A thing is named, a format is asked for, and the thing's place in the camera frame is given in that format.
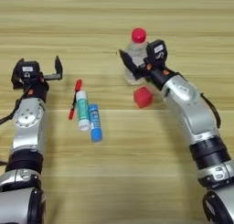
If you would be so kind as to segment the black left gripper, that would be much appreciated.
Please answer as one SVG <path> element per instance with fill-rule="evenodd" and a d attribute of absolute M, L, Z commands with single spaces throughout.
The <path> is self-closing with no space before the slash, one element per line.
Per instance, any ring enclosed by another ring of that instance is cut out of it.
<path fill-rule="evenodd" d="M 44 75 L 42 72 L 36 78 L 24 80 L 23 83 L 20 81 L 20 76 L 18 74 L 18 66 L 22 61 L 20 59 L 12 73 L 11 82 L 13 84 L 14 90 L 22 89 L 24 90 L 24 99 L 37 98 L 42 101 L 47 100 L 47 94 L 49 91 L 50 80 L 61 80 L 63 68 L 59 57 L 55 58 L 55 70 L 58 74 Z"/>

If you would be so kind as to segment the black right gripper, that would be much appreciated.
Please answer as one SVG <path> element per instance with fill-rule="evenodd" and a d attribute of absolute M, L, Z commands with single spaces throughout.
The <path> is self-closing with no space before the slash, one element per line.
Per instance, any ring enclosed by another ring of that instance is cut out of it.
<path fill-rule="evenodd" d="M 127 52 L 120 49 L 119 53 L 123 65 L 127 69 L 126 73 L 128 77 L 135 79 L 144 78 L 152 82 L 158 90 L 161 90 L 170 79 L 177 75 L 177 72 L 169 69 L 167 66 L 151 66 L 150 69 L 145 64 L 136 66 L 133 63 L 132 57 Z"/>

